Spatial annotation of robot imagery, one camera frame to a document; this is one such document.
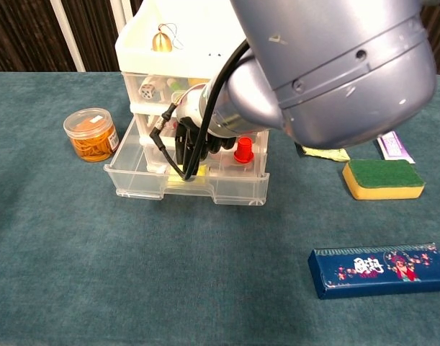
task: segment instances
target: teal tablecloth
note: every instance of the teal tablecloth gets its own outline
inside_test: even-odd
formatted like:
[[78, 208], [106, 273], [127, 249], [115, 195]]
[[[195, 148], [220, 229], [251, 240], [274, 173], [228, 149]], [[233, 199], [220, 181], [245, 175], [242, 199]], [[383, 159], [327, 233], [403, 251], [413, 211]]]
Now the teal tablecloth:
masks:
[[440, 345], [440, 293], [319, 301], [306, 262], [314, 247], [440, 247], [440, 77], [398, 128], [427, 182], [417, 200], [355, 201], [343, 164], [276, 131], [263, 207], [119, 198], [63, 132], [93, 106], [122, 137], [120, 74], [0, 73], [0, 345]]

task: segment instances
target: sponge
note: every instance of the sponge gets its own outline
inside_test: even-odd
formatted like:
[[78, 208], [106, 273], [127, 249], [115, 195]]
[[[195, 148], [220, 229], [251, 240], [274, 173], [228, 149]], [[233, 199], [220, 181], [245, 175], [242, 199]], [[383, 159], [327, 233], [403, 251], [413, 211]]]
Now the sponge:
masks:
[[406, 160], [351, 160], [343, 177], [357, 200], [418, 198], [425, 185]]

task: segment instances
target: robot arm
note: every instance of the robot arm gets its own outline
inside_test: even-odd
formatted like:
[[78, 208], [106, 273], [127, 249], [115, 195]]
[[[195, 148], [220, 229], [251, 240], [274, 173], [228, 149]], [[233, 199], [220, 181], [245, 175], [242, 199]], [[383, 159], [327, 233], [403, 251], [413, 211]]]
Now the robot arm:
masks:
[[176, 112], [200, 128], [194, 149], [208, 142], [202, 127], [218, 140], [276, 128], [303, 146], [353, 146], [414, 116], [434, 94], [419, 0], [230, 1], [246, 34], [241, 57]]

